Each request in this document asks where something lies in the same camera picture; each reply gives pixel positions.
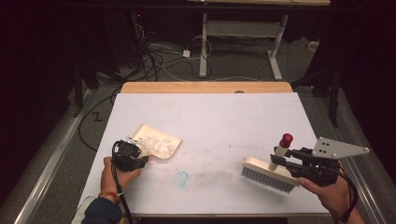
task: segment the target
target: white tabletop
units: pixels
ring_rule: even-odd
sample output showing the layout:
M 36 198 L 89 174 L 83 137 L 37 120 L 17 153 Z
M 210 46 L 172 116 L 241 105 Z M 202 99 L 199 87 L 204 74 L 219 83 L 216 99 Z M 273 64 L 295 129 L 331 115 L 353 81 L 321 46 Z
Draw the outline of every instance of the white tabletop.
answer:
M 151 158 L 126 191 L 134 215 L 318 216 L 316 195 L 290 194 L 241 176 L 242 161 L 270 161 L 284 133 L 290 148 L 313 147 L 316 137 L 297 93 L 121 93 L 117 96 L 80 203 L 100 191 L 103 157 L 141 124 L 182 140 L 168 161 Z

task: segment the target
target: wrist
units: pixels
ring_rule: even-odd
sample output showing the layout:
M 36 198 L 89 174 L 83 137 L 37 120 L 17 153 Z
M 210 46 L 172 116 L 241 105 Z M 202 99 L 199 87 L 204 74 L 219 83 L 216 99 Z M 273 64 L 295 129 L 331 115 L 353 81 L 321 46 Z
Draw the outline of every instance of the wrist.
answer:
M 120 204 L 120 196 L 115 191 L 102 190 L 98 194 L 98 198 L 106 198 L 114 204 Z

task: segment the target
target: bracelet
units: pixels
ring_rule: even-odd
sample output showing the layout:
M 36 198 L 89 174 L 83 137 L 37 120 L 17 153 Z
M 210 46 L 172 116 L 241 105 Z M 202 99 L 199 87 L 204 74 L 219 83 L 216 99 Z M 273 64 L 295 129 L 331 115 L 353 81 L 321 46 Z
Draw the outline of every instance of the bracelet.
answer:
M 102 195 L 111 195 L 111 196 L 113 196 L 116 199 L 116 204 L 120 204 L 121 203 L 120 196 L 117 193 L 113 192 L 113 191 L 103 190 L 103 191 L 101 191 L 98 194 L 98 198 L 100 196 L 102 196 Z

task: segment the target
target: cable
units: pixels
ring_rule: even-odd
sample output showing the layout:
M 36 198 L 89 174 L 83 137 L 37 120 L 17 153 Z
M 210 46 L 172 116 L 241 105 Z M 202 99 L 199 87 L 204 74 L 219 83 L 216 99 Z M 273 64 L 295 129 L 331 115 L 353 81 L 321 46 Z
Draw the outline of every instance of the cable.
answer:
M 343 177 L 345 179 L 345 181 L 348 183 L 350 205 L 349 205 L 349 208 L 346 210 L 346 212 L 344 213 L 344 215 L 341 218 L 342 223 L 347 223 L 347 221 L 349 220 L 350 213 L 352 212 L 352 210 L 355 208 L 356 204 L 358 203 L 358 189 L 356 188 L 353 181 L 349 177 L 347 177 L 346 175 L 341 173 L 340 171 L 335 170 L 333 168 L 329 168 L 329 167 L 325 167 L 324 169 L 338 174 L 339 176 Z
M 128 203 L 125 200 L 125 195 L 122 191 L 122 187 L 119 183 L 119 178 L 117 176 L 117 167 L 116 167 L 116 146 L 120 143 L 120 141 L 117 141 L 114 143 L 113 148 L 111 150 L 111 174 L 113 174 L 114 182 L 116 182 L 116 187 L 117 187 L 117 193 L 120 197 L 122 206 L 124 208 L 125 214 L 128 218 L 129 223 L 133 224 L 134 220 L 132 219 L 131 216 L 131 211 L 129 210 Z
M 91 114 L 91 112 L 92 112 L 97 106 L 99 106 L 101 103 L 103 103 L 104 101 L 110 99 L 110 103 L 111 103 L 112 105 L 114 105 L 114 102 L 112 101 L 112 98 L 113 98 L 114 96 L 116 96 L 115 92 L 118 91 L 119 89 L 120 89 L 120 87 L 116 88 L 116 90 L 113 91 L 113 92 L 111 93 L 111 95 L 107 96 L 105 99 L 101 100 L 99 103 L 97 103 L 96 105 L 94 105 L 93 108 L 91 108 L 91 109 L 84 115 L 84 117 L 81 119 L 81 123 L 78 125 L 78 137 L 79 137 L 79 139 L 81 140 L 81 142 L 82 142 L 86 147 L 88 147 L 90 150 L 92 150 L 92 151 L 94 151 L 94 152 L 97 152 L 97 148 L 92 147 L 90 144 L 88 144 L 88 143 L 84 140 L 84 138 L 82 137 L 82 133 L 81 133 L 81 126 L 82 126 L 82 124 L 84 123 L 84 120 Z

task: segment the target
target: sleeve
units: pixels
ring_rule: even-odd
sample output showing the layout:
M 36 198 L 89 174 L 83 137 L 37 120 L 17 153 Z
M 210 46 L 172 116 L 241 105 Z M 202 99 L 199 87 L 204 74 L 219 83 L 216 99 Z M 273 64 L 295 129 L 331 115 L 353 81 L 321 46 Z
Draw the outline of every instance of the sleeve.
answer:
M 120 208 L 111 201 L 104 198 L 94 199 L 85 210 L 85 218 L 81 223 L 118 223 L 122 218 Z

